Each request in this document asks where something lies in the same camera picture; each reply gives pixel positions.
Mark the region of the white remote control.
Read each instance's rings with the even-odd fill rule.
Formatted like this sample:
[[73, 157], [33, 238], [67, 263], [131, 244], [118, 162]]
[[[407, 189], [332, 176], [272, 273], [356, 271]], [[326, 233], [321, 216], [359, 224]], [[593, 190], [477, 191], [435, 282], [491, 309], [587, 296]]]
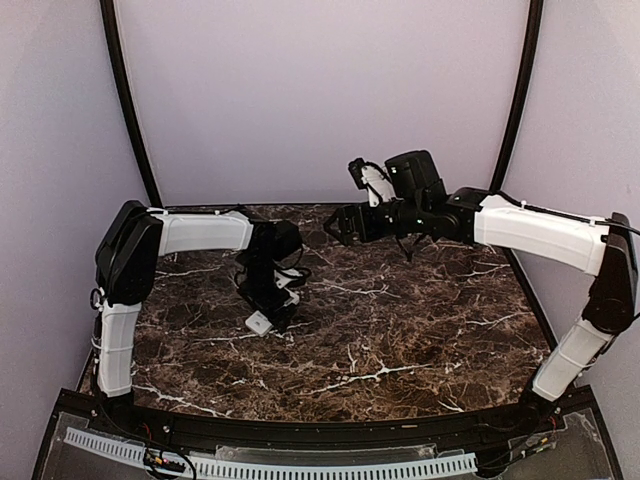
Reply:
[[245, 325], [259, 337], [264, 337], [273, 329], [273, 324], [268, 317], [258, 310], [254, 311], [245, 320]]

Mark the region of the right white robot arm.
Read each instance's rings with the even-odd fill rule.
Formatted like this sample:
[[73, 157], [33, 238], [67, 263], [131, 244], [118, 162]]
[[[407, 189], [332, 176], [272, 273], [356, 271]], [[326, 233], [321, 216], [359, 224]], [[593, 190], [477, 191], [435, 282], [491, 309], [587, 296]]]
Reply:
[[447, 193], [426, 150], [396, 155], [382, 166], [357, 158], [348, 171], [368, 199], [337, 208], [324, 223], [325, 232], [345, 246], [415, 234], [517, 250], [593, 277], [582, 313], [531, 379], [532, 395], [511, 410], [517, 432], [530, 434], [545, 422], [548, 403], [638, 319], [637, 232], [626, 216], [570, 214], [473, 187]]

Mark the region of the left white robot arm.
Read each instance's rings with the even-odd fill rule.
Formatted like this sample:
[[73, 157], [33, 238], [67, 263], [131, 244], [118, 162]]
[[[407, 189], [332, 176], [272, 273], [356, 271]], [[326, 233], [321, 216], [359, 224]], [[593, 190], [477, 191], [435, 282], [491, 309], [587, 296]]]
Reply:
[[93, 390], [111, 398], [103, 405], [101, 417], [120, 436], [134, 435], [141, 427], [140, 412], [119, 397], [132, 390], [135, 328], [153, 289], [158, 259], [217, 250], [237, 254], [241, 278], [236, 289], [252, 309], [246, 325], [259, 336], [285, 331], [300, 302], [294, 290], [309, 276], [303, 269], [280, 264], [303, 250], [299, 229], [289, 221], [265, 220], [242, 207], [180, 213], [130, 200], [100, 242], [91, 293], [97, 312], [92, 336], [97, 356]]

